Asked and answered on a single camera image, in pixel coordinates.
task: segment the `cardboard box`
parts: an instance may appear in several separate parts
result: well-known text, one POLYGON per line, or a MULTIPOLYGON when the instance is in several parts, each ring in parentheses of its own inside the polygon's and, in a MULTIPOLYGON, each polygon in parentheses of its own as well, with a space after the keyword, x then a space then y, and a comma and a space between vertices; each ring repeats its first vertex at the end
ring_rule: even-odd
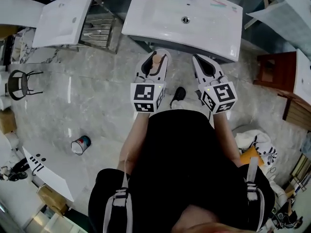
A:
POLYGON ((63 214, 68 210, 66 199, 58 192, 50 188, 47 184, 41 186, 38 189, 37 194, 43 203, 49 206, 51 210, 55 211, 60 216, 63 216, 63 214))
POLYGON ((7 108, 4 111, 0 111, 0 130, 3 134, 16 130, 16 122, 14 112, 7 108))
POLYGON ((294 191, 295 188, 291 184, 289 184, 288 187, 285 189, 286 196, 290 198, 294 194, 294 191))

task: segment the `white strap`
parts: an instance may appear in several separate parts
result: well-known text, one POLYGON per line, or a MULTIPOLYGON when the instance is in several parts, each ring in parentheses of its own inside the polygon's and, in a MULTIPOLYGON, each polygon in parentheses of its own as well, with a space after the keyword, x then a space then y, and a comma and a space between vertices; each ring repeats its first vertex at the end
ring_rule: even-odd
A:
POLYGON ((107 204, 106 204, 103 233, 108 233, 108 225, 109 225, 110 217, 111 217, 113 197, 114 195, 108 199, 107 204))
MULTIPOLYGON (((126 176, 126 160, 124 161, 124 176, 122 182, 122 188, 128 188, 128 180, 126 176)), ((111 218, 111 210, 112 206, 126 206, 126 214, 127 214, 127 224, 126 224, 126 233, 132 233, 133 231, 133 207, 132 207, 132 197, 131 194, 128 193, 127 198, 115 198, 117 195, 125 195, 126 189, 119 189, 116 191, 116 194, 111 196, 106 204, 105 216, 104 216, 104 225, 103 225, 103 233, 108 233, 108 225, 111 218)))
POLYGON ((264 196, 262 191, 258 188, 257 189, 259 191, 259 195, 260 195, 260 216, 259 216, 259 224, 257 227, 257 231, 260 230, 262 222, 263 222, 263 216, 264 216, 264 196))
POLYGON ((258 167, 258 157, 252 157, 249 163, 249 166, 248 166, 248 172, 247 172, 247 178, 246 178, 247 182, 255 181, 257 167, 258 167))
POLYGON ((259 231, 263 222, 263 216, 264 216, 264 196, 262 191, 256 187, 255 182, 255 177, 257 173, 257 168, 258 168, 258 157, 252 157, 251 161, 248 166, 248 171, 247 171, 247 178, 246 182, 250 182, 247 184, 247 197, 249 201, 257 200, 257 191, 259 192, 260 196, 260 214, 259 214, 259 222, 257 226, 257 230, 259 231))

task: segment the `human arm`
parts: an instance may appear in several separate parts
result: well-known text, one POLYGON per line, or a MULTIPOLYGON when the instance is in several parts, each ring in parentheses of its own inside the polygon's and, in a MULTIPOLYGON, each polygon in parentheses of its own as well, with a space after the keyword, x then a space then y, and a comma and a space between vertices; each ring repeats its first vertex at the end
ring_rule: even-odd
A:
POLYGON ((122 146, 117 169, 124 171, 124 163, 126 161, 126 173, 129 175, 131 175, 135 167, 141 147, 145 141, 149 116, 149 113, 138 113, 132 129, 122 146))
POLYGON ((291 214, 293 214, 293 211, 292 211, 292 201, 291 199, 288 199, 288 210, 287 210, 287 214, 288 216, 291 216, 291 214))
POLYGON ((214 127, 216 136, 225 156, 237 167, 242 166, 239 149, 233 137, 225 112, 214 114, 214 127))

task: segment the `sink basin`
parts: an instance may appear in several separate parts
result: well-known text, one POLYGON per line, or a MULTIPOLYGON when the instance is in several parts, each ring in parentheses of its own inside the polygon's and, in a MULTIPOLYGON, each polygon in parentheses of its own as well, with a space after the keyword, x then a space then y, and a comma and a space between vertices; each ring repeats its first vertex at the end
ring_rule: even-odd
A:
POLYGON ((179 43, 238 61, 242 8, 226 0, 132 0, 122 33, 179 43))
POLYGON ((77 44, 92 0, 55 0, 42 9, 33 47, 77 44))

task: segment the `chair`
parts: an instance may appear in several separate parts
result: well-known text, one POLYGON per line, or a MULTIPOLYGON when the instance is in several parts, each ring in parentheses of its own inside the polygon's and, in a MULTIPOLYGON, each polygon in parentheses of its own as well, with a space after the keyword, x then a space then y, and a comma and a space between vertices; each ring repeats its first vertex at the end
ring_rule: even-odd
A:
POLYGON ((35 74, 40 74, 40 73, 43 73, 43 72, 35 72, 34 71, 31 71, 29 73, 25 73, 25 72, 22 72, 22 71, 19 71, 19 70, 14 70, 10 76, 9 76, 9 80, 8 80, 8 83, 7 83, 7 89, 8 89, 8 92, 11 96, 11 98, 13 100, 21 100, 22 98, 24 98, 26 95, 34 95, 34 94, 38 94, 38 93, 43 93, 43 91, 41 92, 34 92, 34 93, 31 93, 31 91, 34 91, 34 90, 30 90, 28 88, 28 79, 31 75, 35 75, 35 74), (15 75, 17 73, 21 73, 21 77, 15 77, 15 75), (23 96, 22 97, 17 97, 15 96, 14 92, 17 92, 17 91, 21 91, 23 96))

